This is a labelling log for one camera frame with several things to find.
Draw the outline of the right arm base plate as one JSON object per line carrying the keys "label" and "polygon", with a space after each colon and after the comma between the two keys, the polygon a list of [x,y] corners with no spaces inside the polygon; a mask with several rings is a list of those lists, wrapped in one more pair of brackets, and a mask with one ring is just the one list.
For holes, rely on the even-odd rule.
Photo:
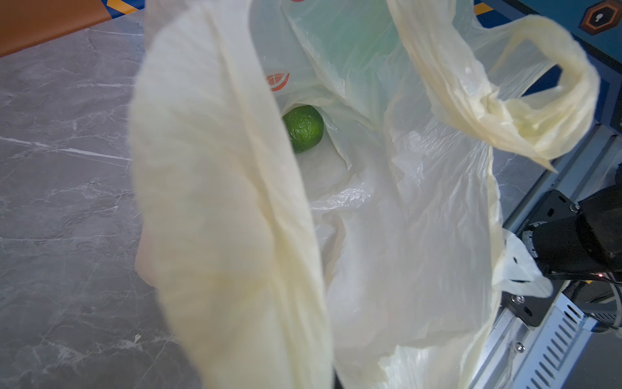
{"label": "right arm base plate", "polygon": [[[544,276],[549,275],[551,271],[547,261],[542,259],[543,256],[538,251],[538,245],[533,243],[534,230],[540,225],[574,216],[575,213],[571,210],[571,205],[574,205],[574,202],[560,191],[548,191],[542,195],[518,229],[518,237],[526,244],[528,251]],[[552,294],[547,298],[523,296],[523,299],[520,299],[518,295],[504,292],[502,293],[501,305],[521,319],[526,326],[530,328],[539,327],[560,293],[563,284],[563,280],[553,280]]]}

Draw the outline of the translucent yellowish plastic bag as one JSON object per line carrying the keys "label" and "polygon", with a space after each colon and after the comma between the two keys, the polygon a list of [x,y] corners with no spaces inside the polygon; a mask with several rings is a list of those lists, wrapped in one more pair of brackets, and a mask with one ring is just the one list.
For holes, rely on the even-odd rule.
{"label": "translucent yellowish plastic bag", "polygon": [[[465,388],[501,295],[547,297],[495,150],[544,168],[599,75],[471,1],[149,1],[129,110],[167,324],[205,388]],[[296,154],[283,116],[311,105]]]}

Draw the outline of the small green lime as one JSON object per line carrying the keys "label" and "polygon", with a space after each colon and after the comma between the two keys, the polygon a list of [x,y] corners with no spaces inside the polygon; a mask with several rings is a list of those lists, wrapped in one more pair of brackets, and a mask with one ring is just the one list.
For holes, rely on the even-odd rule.
{"label": "small green lime", "polygon": [[308,151],[321,142],[324,121],[322,115],[311,105],[296,107],[282,119],[296,154]]}

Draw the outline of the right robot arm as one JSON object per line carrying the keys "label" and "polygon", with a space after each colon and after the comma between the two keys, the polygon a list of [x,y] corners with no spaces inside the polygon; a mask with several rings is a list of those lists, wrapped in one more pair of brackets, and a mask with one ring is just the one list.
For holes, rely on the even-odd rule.
{"label": "right robot arm", "polygon": [[550,280],[621,283],[621,168],[615,183],[577,203],[551,190],[520,231]]}

